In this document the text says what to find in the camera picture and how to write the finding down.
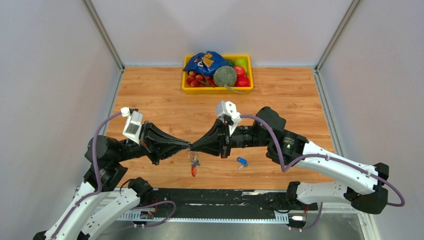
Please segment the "red handled key ring holder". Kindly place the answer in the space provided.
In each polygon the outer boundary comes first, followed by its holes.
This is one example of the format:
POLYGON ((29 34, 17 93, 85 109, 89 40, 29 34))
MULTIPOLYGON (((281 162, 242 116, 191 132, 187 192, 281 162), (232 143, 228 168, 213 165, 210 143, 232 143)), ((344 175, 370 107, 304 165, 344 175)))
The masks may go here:
POLYGON ((188 161, 190 162, 190 172, 191 172, 191 176, 192 177, 196 177, 197 176, 197 167, 199 167, 200 164, 200 159, 199 159, 199 154, 197 152, 188 151, 188 161))

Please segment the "blue tag key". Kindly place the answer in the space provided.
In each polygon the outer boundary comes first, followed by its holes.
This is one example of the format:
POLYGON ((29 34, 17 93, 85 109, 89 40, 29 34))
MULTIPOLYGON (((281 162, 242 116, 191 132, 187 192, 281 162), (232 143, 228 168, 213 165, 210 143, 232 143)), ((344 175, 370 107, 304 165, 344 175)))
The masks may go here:
POLYGON ((240 163, 240 166, 237 168, 238 170, 245 168, 249 165, 248 161, 242 157, 237 157, 237 162, 240 163))

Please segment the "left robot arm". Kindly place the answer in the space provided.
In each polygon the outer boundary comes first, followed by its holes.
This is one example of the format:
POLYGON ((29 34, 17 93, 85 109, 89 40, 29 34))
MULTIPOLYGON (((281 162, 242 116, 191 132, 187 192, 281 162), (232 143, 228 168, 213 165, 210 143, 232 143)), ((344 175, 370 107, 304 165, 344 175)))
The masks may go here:
POLYGON ((125 140, 95 134, 85 153, 91 167, 84 175, 76 196, 50 229, 35 234, 35 240, 95 240, 128 210, 138 205, 154 206, 153 188, 138 177, 130 180, 128 189, 111 203, 95 212, 126 174, 128 169, 121 162, 146 156, 158 165, 161 160, 188 149, 190 144, 161 131, 148 121, 128 120, 123 135, 125 140))

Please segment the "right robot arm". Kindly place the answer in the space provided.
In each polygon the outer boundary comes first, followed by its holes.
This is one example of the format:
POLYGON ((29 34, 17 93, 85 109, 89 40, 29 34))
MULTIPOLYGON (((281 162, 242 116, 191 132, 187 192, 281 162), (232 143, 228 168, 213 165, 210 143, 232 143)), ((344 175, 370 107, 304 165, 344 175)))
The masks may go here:
POLYGON ((290 182, 285 201, 292 209, 317 202, 344 203, 377 215, 388 205, 388 190, 384 187, 389 176, 386 164, 362 164, 327 151, 287 130, 286 120, 268 106, 252 117, 252 125, 241 125, 242 118, 234 104, 226 109, 218 107, 211 129, 190 149, 224 159, 235 148, 265 147, 266 157, 280 165, 283 172, 298 167, 331 178, 324 183, 290 182))

